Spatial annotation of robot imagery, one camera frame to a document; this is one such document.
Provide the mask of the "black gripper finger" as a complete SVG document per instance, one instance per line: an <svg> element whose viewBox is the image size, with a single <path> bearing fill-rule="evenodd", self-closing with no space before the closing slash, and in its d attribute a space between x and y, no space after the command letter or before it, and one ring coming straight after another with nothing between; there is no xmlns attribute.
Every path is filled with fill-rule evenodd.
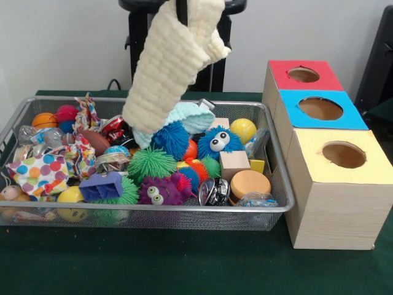
<svg viewBox="0 0 393 295"><path fill-rule="evenodd" d="M176 15L182 25L188 25L188 5L187 0L176 0Z"/></svg>

